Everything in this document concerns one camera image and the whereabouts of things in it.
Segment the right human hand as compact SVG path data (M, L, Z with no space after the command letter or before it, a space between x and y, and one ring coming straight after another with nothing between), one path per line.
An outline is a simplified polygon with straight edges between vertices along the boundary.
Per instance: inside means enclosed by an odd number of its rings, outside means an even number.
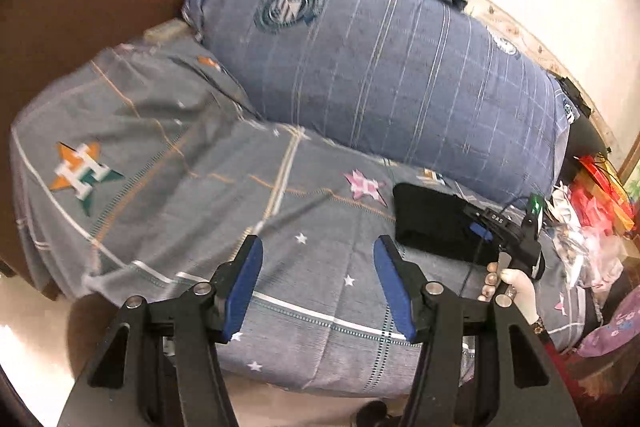
M500 284L506 284L503 294L509 297L520 310L525 321L533 325L539 319L537 311L536 291L529 277L520 270L500 269L497 262L487 265L487 274L484 280L478 301L488 303L494 297Z

